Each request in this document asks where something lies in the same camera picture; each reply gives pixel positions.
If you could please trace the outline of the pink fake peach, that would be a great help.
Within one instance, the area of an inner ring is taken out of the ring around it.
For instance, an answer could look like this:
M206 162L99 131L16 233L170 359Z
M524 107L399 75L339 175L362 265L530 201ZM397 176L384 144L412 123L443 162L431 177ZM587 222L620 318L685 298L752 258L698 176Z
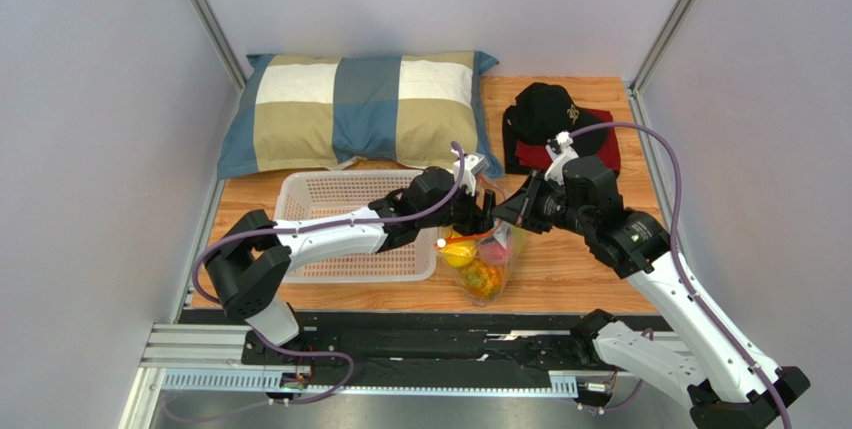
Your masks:
M511 240L489 239L478 247L478 256L486 264L505 266L513 258L514 243Z

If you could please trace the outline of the clear zip top bag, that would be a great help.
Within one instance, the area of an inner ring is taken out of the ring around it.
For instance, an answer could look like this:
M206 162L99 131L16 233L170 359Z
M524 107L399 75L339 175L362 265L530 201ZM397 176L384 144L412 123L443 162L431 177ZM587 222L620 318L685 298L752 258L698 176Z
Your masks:
M442 228L434 250L454 271L455 281L468 301L485 307L504 291L525 246L525 232L496 220L488 231L469 236L450 227Z

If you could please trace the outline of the yellow fake orange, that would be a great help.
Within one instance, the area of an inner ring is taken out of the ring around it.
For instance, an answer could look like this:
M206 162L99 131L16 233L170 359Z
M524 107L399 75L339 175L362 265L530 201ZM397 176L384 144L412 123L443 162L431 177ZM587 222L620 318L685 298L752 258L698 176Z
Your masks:
M477 256L478 242L450 230L436 242L436 250L444 262L452 268L463 268Z

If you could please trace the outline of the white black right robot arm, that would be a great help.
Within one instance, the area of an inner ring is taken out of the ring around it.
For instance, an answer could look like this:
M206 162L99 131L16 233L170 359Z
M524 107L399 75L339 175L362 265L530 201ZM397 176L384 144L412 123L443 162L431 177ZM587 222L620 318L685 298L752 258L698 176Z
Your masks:
M583 237L595 259L657 309L688 348L679 354L595 310L573 327L594 357L679 402L698 428L767 428L809 388L794 366L759 350L713 299L651 215L625 207L617 177L596 157L566 162L559 182L533 171L493 215L529 232Z

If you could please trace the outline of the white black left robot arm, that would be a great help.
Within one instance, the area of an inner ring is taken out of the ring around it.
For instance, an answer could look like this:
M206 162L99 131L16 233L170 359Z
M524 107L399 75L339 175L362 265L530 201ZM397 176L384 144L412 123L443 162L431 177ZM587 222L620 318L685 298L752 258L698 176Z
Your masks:
M492 192L478 195L469 172L429 167L407 186L346 214L289 221L251 211L198 256L192 282L197 284L205 272L212 288L200 293L203 298L220 305L229 320L282 346L302 331L292 307L277 294L289 271L336 257L395 250L431 228L484 234L495 225L495 206Z

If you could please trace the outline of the orange fake pineapple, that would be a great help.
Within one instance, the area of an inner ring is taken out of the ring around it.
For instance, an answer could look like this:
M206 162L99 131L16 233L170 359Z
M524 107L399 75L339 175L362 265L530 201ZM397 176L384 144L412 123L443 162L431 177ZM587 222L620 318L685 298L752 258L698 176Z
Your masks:
M481 259L458 270L462 288L479 300L495 299L503 290L504 267L492 266Z

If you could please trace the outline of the folded dark red cloth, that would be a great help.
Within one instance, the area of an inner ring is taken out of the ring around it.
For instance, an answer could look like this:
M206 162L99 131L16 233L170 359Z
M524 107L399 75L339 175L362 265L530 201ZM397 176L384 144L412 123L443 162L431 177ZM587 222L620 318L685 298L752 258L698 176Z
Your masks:
M548 127L538 127L528 135L517 129L522 122L537 122L544 116L543 109L522 110L510 106L502 116L502 137L505 170L511 174L528 174L531 170L545 171L551 164L547 141L563 131L575 131L591 125L612 122L607 111L572 106L564 115L557 115ZM616 175L621 169L621 155L615 130L599 129L573 139L572 148L580 157L598 156Z

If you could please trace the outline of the black baseball cap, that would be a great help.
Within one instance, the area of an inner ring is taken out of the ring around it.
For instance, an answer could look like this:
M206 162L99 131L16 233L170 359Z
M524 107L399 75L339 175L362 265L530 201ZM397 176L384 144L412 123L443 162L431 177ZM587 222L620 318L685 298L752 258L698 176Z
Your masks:
M611 122L611 114L577 105L560 85L534 82L522 90L502 115L503 149L506 160L515 157L519 142L544 146L561 132Z

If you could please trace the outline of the white perforated plastic basket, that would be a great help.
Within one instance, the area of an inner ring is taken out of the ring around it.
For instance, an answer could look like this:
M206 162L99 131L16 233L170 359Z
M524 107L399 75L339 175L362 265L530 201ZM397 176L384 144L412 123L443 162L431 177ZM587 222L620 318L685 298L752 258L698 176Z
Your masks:
M308 220L346 214L406 188L418 170L373 169L299 172L282 183L276 220ZM439 231L421 231L404 247L380 254L347 255L290 269L283 283L338 284L414 282L430 278L436 268L433 245Z

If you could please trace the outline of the checkered blue beige pillow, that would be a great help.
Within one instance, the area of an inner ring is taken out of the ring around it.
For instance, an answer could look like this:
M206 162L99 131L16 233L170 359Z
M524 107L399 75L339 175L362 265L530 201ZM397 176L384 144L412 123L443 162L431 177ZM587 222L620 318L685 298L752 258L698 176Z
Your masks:
M488 177L505 174L482 101L482 77L498 63L487 53L257 54L249 62L253 72L217 161L221 179L360 160L449 168L453 142L481 154Z

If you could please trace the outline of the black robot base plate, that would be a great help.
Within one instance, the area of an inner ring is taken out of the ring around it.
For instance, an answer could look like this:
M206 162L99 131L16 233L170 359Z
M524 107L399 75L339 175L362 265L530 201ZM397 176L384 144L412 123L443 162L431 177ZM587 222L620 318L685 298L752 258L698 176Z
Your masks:
M559 370L613 367L571 331L579 314L302 311L303 332L287 344L313 358L280 355L251 330L238 361L297 367L313 387L539 389Z

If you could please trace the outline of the aluminium frame rail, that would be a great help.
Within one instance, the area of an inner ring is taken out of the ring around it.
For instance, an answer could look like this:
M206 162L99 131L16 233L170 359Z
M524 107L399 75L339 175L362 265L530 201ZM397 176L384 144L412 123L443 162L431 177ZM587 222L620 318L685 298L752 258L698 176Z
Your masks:
M564 342L565 331L482 335L465 358L449 356L370 356L354 348L357 337L325 337L308 331L320 357L281 355L258 342L242 326L157 324L121 418L122 428L146 428L154 420L163 391L230 391L296 395L417 395L447 397L574 398L587 382L606 383L612 369L580 367L555 351L530 352L522 343ZM519 345L518 358L502 345Z

